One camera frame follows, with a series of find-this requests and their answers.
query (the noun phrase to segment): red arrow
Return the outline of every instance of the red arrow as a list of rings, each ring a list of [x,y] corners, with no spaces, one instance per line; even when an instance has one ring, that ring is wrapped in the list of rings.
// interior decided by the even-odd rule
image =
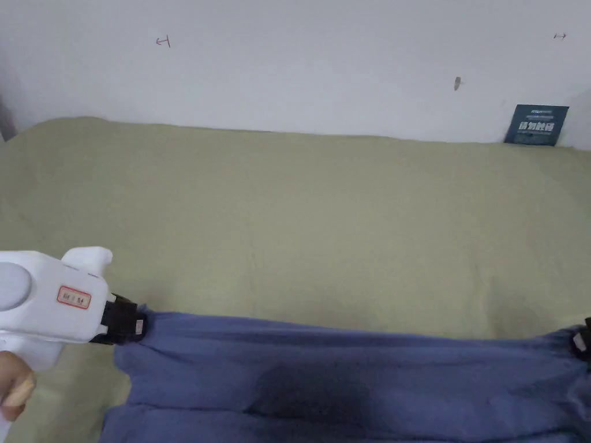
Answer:
[[[160,38],[157,38],[157,39],[156,39],[156,44],[157,44],[157,45],[160,45],[160,46],[162,46],[162,45],[161,45],[161,43],[162,43],[162,42],[166,42],[166,43],[168,43],[168,47],[170,48],[170,41],[168,40],[168,34],[166,34],[166,40],[160,40]]]

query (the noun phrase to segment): black clip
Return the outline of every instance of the black clip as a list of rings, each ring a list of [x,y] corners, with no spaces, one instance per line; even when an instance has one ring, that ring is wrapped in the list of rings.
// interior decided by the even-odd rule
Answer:
[[[140,341],[148,329],[148,317],[138,312],[136,303],[113,294],[115,301],[107,301],[100,324],[107,326],[106,334],[99,334],[91,343],[125,344]]]
[[[574,355],[580,360],[591,361],[591,317],[585,319],[586,327],[581,328],[571,339]]]

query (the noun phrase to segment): hand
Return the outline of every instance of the hand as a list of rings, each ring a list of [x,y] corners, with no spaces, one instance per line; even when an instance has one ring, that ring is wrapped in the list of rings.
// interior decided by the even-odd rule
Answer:
[[[25,403],[35,389],[35,375],[23,359],[0,351],[0,411],[8,421],[15,421],[25,410]]]

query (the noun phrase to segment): bed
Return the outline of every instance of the bed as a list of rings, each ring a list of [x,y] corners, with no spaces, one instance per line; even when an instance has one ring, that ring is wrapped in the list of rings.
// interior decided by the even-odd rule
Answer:
[[[591,152],[114,123],[0,146],[2,249],[112,249],[157,311],[451,338],[591,314]],[[67,347],[9,441],[96,441],[128,381]]]

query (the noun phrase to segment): blue cloth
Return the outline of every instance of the blue cloth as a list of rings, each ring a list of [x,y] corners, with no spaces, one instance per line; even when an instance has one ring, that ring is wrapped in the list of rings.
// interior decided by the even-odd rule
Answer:
[[[103,443],[591,441],[591,379],[561,330],[530,340],[149,312]]]

